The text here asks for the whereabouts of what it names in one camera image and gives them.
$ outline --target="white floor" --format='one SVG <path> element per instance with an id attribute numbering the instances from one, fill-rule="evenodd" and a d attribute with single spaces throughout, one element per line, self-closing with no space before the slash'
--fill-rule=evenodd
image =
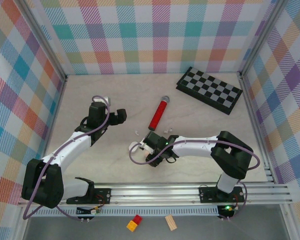
<path id="1" fill-rule="evenodd" d="M 235 73 L 215 73 L 214 77 L 239 86 Z M 130 161 L 128 146 L 139 142 L 148 133 L 148 125 L 164 95 L 170 97 L 156 133 L 184 137 L 211 137 L 228 131 L 253 148 L 260 156 L 243 95 L 230 115 L 226 115 L 183 92 L 176 90 L 182 74 L 76 75 L 66 84 L 48 152 L 64 143 L 88 115 L 91 97 L 111 98 L 110 111 L 126 109 L 128 118 L 122 125 L 110 126 L 89 150 L 79 156 L 65 171 L 65 177 L 84 177 L 96 183 L 169 183 L 216 182 L 222 173 L 212 158 L 182 157 L 174 164 L 162 162 L 157 167 L 136 165 Z M 145 161 L 139 150 L 134 155 Z M 246 182 L 267 181 L 264 167 L 247 173 Z"/>

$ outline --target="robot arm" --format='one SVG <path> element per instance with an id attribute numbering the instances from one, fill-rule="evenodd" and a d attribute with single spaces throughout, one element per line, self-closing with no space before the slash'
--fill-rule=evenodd
<path id="1" fill-rule="evenodd" d="M 171 135 L 168 139 L 157 135 L 154 132 L 149 132 L 147 136 L 141 141 L 140 148 L 149 152 L 146 162 L 151 161 L 157 156 L 167 145 L 171 145 L 166 149 L 156 160 L 149 165 L 152 167 L 158 166 L 163 159 L 179 158 L 185 156 L 197 156 L 212 158 L 221 167 L 223 173 L 221 174 L 216 187 L 222 195 L 230 194 L 239 180 L 246 177 L 249 164 L 252 156 L 236 147 L 232 147 L 230 152 L 226 144 L 216 143 L 216 141 L 224 141 L 234 144 L 253 152 L 251 147 L 236 138 L 227 131 L 222 131 L 218 136 L 207 138 L 187 138 L 178 135 Z"/>
<path id="2" fill-rule="evenodd" d="M 55 158 L 49 164 L 44 177 L 40 180 L 39 188 L 35 194 L 33 202 L 48 208 L 55 208 L 61 200 L 73 197 L 82 197 L 84 199 L 93 198 L 94 182 L 85 178 L 76 177 L 72 180 L 63 180 L 62 173 L 81 153 L 91 147 L 107 130 L 108 126 L 122 124 L 127 119 L 125 109 L 118 109 L 117 115 L 114 112 L 109 114 L 109 118 L 104 126 L 90 134 L 93 130 L 99 128 L 106 120 L 107 106 L 102 100 L 93 100 L 89 107 L 89 115 L 85 117 L 80 126 L 78 126 L 72 136 L 66 141 L 72 141 L 61 149 L 55 156 L 56 149 L 51 154 L 42 159 L 32 159 L 26 166 L 25 176 L 22 186 L 21 196 L 29 200 L 34 192 L 35 185 L 41 174 L 41 170 L 49 159 Z"/>

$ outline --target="wooden block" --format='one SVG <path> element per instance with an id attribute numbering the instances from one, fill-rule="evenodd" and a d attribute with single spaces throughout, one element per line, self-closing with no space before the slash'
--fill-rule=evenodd
<path id="1" fill-rule="evenodd" d="M 177 225 L 176 225 L 175 220 L 173 219 L 172 215 L 166 216 L 165 220 L 168 223 L 168 226 L 169 226 L 171 231 L 177 229 Z"/>

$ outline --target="chessboard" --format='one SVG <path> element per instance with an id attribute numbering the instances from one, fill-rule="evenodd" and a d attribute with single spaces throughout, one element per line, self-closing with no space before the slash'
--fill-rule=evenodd
<path id="1" fill-rule="evenodd" d="M 176 89 L 228 115 L 242 93 L 241 89 L 193 67 L 176 85 Z"/>

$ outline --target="red cylinder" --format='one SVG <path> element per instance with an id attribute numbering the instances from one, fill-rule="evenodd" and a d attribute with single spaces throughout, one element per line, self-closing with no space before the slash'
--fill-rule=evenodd
<path id="1" fill-rule="evenodd" d="M 168 96 L 163 96 L 161 98 L 161 102 L 160 102 L 158 108 L 156 109 L 155 114 L 154 114 L 154 116 L 153 116 L 153 118 L 152 118 L 152 120 L 149 124 L 148 129 L 150 131 L 156 130 L 157 125 L 158 125 L 162 115 L 164 114 L 164 111 L 165 111 L 166 106 L 168 105 L 169 101 L 170 101 L 170 99 L 169 99 Z"/>

